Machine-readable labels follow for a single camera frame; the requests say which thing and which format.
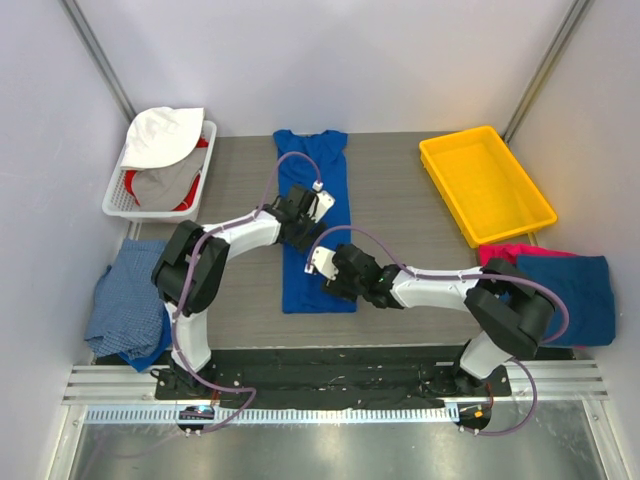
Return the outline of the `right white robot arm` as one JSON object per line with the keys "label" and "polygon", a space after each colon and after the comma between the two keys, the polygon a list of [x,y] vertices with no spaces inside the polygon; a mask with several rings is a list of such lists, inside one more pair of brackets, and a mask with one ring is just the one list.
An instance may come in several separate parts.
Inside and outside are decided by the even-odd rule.
{"label": "right white robot arm", "polygon": [[334,250],[315,247],[305,270],[326,279],[327,293],[352,302],[362,298],[379,309],[470,313],[481,333],[467,342],[445,382],[455,394],[476,394],[504,362],[532,359],[541,344],[561,336],[569,324],[557,294],[503,259],[459,272],[382,267],[355,245],[340,244]]}

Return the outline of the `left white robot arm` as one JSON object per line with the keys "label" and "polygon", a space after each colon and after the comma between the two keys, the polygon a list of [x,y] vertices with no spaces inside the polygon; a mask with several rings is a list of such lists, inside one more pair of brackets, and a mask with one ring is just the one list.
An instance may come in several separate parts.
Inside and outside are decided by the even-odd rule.
{"label": "left white robot arm", "polygon": [[251,387],[213,383],[206,369],[212,359],[207,310],[215,300],[227,263],[250,251],[282,244],[303,253],[326,230],[324,217],[334,197],[316,182],[294,185],[285,196],[262,203],[248,214],[223,223],[181,222],[156,263],[151,280],[168,313],[173,370],[179,388],[200,399],[211,390],[254,394]]}

